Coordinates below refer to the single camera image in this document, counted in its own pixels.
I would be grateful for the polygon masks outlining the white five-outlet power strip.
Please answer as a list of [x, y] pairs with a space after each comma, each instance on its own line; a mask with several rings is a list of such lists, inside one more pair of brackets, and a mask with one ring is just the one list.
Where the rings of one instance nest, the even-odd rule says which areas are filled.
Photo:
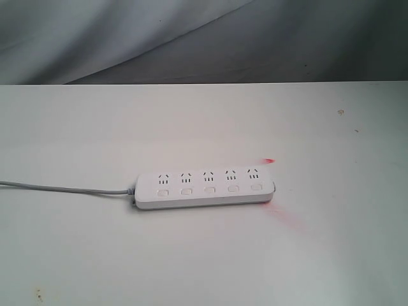
[[266, 166], [144, 173], [135, 184], [140, 210], [267, 203], [276, 185]]

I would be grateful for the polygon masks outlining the grey backdrop cloth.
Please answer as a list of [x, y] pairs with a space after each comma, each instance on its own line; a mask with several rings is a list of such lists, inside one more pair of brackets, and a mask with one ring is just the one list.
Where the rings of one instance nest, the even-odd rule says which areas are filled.
[[1, 2], [3, 85], [406, 79], [406, 1]]

